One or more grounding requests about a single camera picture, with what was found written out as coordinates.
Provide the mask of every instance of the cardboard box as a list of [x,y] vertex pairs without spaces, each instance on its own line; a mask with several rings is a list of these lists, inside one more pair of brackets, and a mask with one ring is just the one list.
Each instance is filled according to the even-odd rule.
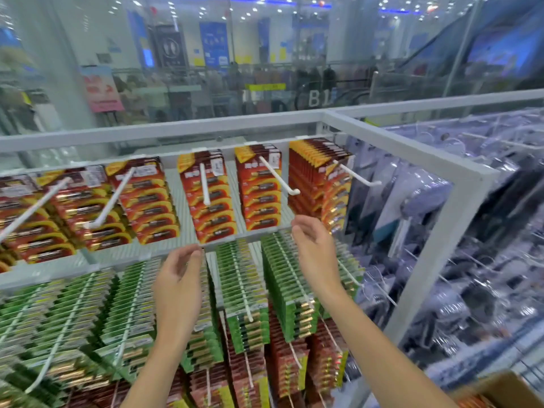
[[544,408],[541,399],[512,371],[493,374],[449,394],[456,402],[474,395],[483,395],[496,408]]

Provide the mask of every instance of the pink sign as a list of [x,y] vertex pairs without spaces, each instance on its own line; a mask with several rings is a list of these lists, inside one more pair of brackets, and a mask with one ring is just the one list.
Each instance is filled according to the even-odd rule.
[[123,111],[123,103],[113,81],[112,69],[107,66],[83,67],[81,69],[87,100],[94,113]]

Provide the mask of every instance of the forearm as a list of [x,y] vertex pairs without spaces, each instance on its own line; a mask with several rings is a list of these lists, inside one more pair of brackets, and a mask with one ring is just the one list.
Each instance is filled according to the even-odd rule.
[[456,407],[348,295],[338,291],[324,296],[323,305],[338,326],[382,408]]
[[121,408],[166,406],[173,377],[180,366],[183,349],[185,346],[173,348],[170,344],[155,342],[144,368],[132,385]]

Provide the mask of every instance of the person's left hand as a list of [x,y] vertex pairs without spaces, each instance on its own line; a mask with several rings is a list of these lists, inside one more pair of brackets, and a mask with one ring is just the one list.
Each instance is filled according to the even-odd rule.
[[183,353],[202,305],[200,246],[188,245],[172,251],[153,284],[157,340],[170,351]]

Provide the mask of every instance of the person's right hand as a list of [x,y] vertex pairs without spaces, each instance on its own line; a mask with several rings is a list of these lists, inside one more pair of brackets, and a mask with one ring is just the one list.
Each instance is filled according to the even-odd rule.
[[297,215],[291,225],[300,268],[317,297],[323,302],[331,295],[344,292],[335,242],[323,223],[317,218]]

